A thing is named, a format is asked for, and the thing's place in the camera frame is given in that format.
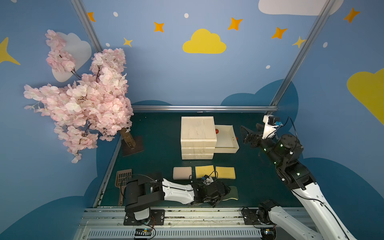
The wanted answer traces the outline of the aluminium front rail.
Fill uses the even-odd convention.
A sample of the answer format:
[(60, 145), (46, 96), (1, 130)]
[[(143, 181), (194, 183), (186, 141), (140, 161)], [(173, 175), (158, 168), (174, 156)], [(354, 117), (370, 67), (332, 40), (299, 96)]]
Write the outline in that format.
[[(134, 240), (136, 228), (154, 230), (150, 240), (261, 240), (261, 229), (276, 230), (276, 240), (294, 239), (277, 225), (245, 225), (242, 208), (153, 208), (165, 210), (163, 226), (124, 226), (122, 208), (86, 209), (75, 240)], [(304, 208), (286, 208), (288, 214), (316, 230)]]

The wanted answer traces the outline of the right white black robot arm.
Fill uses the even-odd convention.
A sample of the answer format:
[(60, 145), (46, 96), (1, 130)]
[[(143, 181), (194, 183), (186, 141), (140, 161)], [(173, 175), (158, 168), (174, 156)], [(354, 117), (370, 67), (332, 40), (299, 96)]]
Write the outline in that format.
[(275, 140), (272, 134), (263, 136), (244, 126), (241, 133), (245, 144), (259, 147), (275, 165), (278, 177), (303, 205), (317, 229), (307, 227), (272, 200), (259, 206), (261, 223), (277, 225), (296, 240), (355, 239), (326, 200), (313, 174), (299, 161), (304, 148), (296, 135), (284, 134)]

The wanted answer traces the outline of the right small circuit board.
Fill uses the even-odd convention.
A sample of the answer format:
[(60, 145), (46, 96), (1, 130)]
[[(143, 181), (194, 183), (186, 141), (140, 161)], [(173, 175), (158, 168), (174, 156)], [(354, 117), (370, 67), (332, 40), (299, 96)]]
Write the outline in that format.
[(261, 240), (275, 240), (276, 230), (274, 229), (261, 229)]

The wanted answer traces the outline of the dark tree base plate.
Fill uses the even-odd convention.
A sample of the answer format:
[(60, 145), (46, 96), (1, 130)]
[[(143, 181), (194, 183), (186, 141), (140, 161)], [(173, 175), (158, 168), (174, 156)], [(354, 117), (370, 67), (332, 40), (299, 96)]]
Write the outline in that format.
[(131, 142), (127, 144), (125, 140), (121, 140), (121, 151), (122, 151), (123, 157), (130, 156), (130, 155), (144, 151), (143, 137), (137, 136), (133, 138), (133, 140), (135, 142), (134, 145)]

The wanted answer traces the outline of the brown slotted spatula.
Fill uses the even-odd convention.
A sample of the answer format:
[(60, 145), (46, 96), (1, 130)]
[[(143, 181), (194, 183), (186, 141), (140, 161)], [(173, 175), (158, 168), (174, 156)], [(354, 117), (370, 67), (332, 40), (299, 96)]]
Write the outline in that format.
[(128, 180), (130, 180), (131, 178), (132, 178), (132, 169), (117, 171), (115, 187), (119, 188), (119, 191), (120, 191), (119, 203), (118, 203), (119, 207), (121, 207), (124, 203), (124, 198), (125, 198), (124, 191), (127, 186)]

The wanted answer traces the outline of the left green circuit board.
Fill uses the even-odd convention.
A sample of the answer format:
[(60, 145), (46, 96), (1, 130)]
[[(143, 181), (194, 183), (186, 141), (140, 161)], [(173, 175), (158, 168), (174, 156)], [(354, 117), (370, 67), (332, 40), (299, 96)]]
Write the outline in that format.
[(148, 228), (136, 228), (134, 230), (134, 239), (135, 240), (149, 240), (155, 235), (154, 230), (149, 230)]

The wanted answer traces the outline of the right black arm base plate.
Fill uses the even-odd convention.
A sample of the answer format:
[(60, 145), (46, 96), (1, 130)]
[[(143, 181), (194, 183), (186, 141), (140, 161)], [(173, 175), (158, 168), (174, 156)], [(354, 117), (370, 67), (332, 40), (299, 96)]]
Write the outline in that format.
[(242, 208), (241, 214), (244, 219), (245, 225), (274, 225), (272, 222), (269, 211), (261, 209)]

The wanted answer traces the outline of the cream drawer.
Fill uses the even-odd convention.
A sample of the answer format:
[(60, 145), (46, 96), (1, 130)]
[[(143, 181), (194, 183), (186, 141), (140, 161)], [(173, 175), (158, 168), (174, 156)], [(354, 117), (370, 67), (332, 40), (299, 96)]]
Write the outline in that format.
[(232, 125), (215, 125), (219, 130), (215, 154), (235, 154), (239, 150), (234, 127)]

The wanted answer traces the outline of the green scouring sponge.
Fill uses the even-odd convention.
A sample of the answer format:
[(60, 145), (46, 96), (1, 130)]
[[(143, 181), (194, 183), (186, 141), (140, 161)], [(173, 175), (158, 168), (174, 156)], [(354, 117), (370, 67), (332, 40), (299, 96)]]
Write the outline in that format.
[(239, 194), (238, 194), (238, 189), (237, 187), (235, 186), (230, 186), (230, 192), (225, 195), (225, 197), (223, 198), (223, 201), (228, 201), (228, 200), (235, 200), (235, 201), (238, 201), (239, 200)]

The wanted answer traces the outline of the pink cherry blossom tree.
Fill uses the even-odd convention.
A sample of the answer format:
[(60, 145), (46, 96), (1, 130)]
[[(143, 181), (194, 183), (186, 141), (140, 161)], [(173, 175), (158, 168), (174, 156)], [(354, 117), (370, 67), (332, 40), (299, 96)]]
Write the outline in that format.
[(77, 81), (61, 88), (25, 85), (24, 97), (36, 101), (25, 108), (55, 121), (54, 132), (74, 155), (72, 163), (77, 163), (82, 158), (81, 151), (97, 148), (98, 140), (110, 142), (118, 131), (130, 131), (134, 113), (126, 97), (126, 55), (121, 48), (95, 53), (91, 74), (79, 75), (75, 58), (64, 49), (67, 42), (53, 30), (47, 31), (46, 38), (51, 48), (49, 66), (59, 73), (71, 73)]

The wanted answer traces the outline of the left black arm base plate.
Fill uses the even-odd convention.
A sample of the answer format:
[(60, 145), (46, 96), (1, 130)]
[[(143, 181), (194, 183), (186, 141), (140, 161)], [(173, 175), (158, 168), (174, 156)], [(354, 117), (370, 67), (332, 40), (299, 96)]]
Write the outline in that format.
[(165, 210), (147, 208), (136, 213), (126, 213), (124, 226), (163, 226), (165, 220)]

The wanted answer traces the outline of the cream drawer cabinet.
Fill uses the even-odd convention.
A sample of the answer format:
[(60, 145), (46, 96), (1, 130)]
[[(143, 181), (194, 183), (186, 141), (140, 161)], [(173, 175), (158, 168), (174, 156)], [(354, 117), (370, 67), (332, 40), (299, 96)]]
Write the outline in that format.
[(181, 117), (182, 160), (211, 160), (214, 157), (217, 134), (214, 118)]

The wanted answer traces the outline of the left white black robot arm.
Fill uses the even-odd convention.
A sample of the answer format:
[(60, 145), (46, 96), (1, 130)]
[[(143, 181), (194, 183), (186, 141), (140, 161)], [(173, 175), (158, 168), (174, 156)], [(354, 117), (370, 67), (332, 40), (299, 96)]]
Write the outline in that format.
[(188, 185), (170, 182), (160, 172), (150, 176), (134, 174), (120, 181), (119, 206), (125, 208), (126, 218), (135, 222), (153, 220), (151, 207), (162, 201), (188, 206), (208, 204), (216, 207), (231, 192), (231, 187), (218, 180), (219, 174), (205, 175)]

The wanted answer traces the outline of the pink white sponge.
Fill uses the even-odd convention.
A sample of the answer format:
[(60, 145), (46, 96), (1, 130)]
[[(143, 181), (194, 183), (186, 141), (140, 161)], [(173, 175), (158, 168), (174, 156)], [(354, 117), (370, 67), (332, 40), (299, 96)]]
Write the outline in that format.
[(174, 167), (173, 179), (174, 180), (191, 180), (192, 167)]

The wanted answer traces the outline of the yellow sponge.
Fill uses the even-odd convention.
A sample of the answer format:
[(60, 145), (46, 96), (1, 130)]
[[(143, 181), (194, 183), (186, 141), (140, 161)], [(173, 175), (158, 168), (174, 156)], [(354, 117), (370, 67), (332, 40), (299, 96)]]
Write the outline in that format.
[(196, 179), (201, 179), (205, 175), (209, 176), (213, 174), (215, 171), (213, 165), (209, 166), (196, 166), (195, 167), (195, 174), (196, 174)]
[(236, 179), (236, 173), (234, 167), (218, 167), (216, 166), (217, 178), (218, 179)]

